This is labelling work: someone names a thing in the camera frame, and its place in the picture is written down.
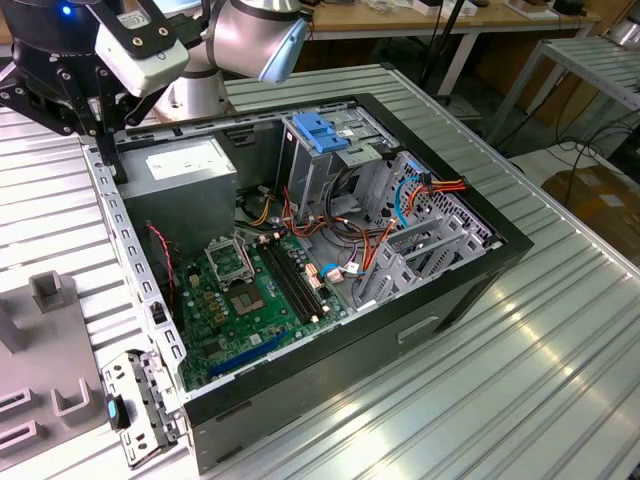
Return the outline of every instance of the red cable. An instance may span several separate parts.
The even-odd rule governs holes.
[[[147,228],[151,230],[160,239],[160,243],[162,244],[162,248],[164,250],[164,255],[165,257],[167,257],[167,269],[169,270],[169,289],[170,289],[169,302],[171,304],[171,315],[173,315],[173,295],[174,295],[175,286],[173,284],[173,267],[171,266],[171,255],[169,254],[169,245],[167,244],[167,241],[164,239],[164,237],[156,227],[148,223]]]

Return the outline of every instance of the blue pcie slot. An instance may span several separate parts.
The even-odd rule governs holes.
[[[209,377],[211,378],[217,377],[218,375],[221,375],[230,370],[233,370],[239,367],[240,365],[244,365],[245,363],[255,360],[256,358],[260,357],[261,355],[264,355],[265,353],[269,353],[270,351],[275,350],[278,347],[280,340],[282,340],[288,334],[289,332],[279,333],[278,335],[273,337],[271,340],[268,340],[258,345],[257,347],[252,348],[251,350],[241,353],[240,355],[230,358],[229,360],[226,360],[221,364],[216,365],[215,367],[211,367],[208,370]]]

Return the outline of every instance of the connector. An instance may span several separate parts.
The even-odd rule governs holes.
[[[318,269],[313,263],[307,263],[304,266],[304,271],[309,278],[315,277],[318,274]]]
[[[327,276],[325,277],[329,283],[340,283],[344,280],[342,273],[340,273],[339,268],[334,268],[327,272]]]
[[[425,187],[427,187],[427,189],[431,188],[431,186],[433,185],[433,177],[431,176],[431,170],[420,172],[420,183]]]

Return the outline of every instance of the metal latch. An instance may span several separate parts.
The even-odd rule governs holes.
[[[102,369],[111,427],[119,432],[127,463],[136,469],[176,445],[180,431],[167,405],[175,388],[156,352],[128,351]]]

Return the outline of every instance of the cardboard box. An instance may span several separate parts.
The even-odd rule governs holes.
[[[571,172],[542,185],[560,203]],[[613,248],[640,266],[640,186],[600,165],[576,170],[567,208]]]

